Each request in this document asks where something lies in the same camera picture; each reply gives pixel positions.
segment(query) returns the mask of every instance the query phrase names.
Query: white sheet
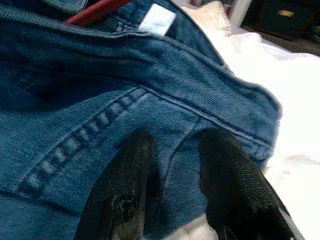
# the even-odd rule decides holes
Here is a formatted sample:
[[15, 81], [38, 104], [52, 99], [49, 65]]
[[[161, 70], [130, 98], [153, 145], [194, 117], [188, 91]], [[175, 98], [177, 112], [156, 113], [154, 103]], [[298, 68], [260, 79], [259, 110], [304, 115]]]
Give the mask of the white sheet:
[[[274, 155], [264, 175], [306, 240], [320, 239], [320, 58], [262, 43], [257, 33], [226, 36], [201, 26], [234, 74], [267, 88], [282, 104]], [[203, 216], [167, 240], [217, 240]]]

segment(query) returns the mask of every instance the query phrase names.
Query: jeans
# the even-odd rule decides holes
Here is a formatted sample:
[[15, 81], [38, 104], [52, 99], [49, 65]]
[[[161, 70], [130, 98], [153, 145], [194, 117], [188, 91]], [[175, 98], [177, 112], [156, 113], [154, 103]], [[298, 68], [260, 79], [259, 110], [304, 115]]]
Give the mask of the jeans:
[[[0, 1], [1, 240], [72, 240], [97, 177], [136, 129], [156, 143], [148, 239], [205, 211], [199, 131], [232, 132], [259, 166], [272, 155], [280, 105], [234, 77], [177, 6], [134, 0], [86, 28], [63, 24], [85, 2]], [[152, 3], [176, 13], [166, 36], [137, 30]]]

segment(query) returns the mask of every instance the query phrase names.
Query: clip jaw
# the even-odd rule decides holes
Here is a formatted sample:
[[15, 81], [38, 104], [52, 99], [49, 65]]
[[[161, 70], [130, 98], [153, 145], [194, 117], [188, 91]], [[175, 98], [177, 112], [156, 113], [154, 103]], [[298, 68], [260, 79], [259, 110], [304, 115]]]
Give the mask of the clip jaw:
[[95, 182], [74, 240], [141, 240], [153, 138], [136, 131]]
[[219, 240], [305, 240], [277, 193], [230, 132], [204, 131], [199, 153], [206, 218]]

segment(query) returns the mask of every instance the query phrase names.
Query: clothing tag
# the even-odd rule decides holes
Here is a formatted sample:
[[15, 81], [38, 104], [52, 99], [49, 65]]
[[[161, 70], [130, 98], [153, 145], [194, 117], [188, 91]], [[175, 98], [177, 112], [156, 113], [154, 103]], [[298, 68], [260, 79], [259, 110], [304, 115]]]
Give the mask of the clothing tag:
[[176, 14], [158, 4], [152, 4], [138, 30], [164, 36], [174, 22]]

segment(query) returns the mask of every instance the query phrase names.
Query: black box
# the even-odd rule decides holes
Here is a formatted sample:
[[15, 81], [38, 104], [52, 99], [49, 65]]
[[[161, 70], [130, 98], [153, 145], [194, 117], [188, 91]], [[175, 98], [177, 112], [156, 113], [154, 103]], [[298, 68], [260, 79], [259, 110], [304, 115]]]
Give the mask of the black box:
[[312, 20], [315, 9], [289, 0], [266, 0], [254, 28], [295, 40]]

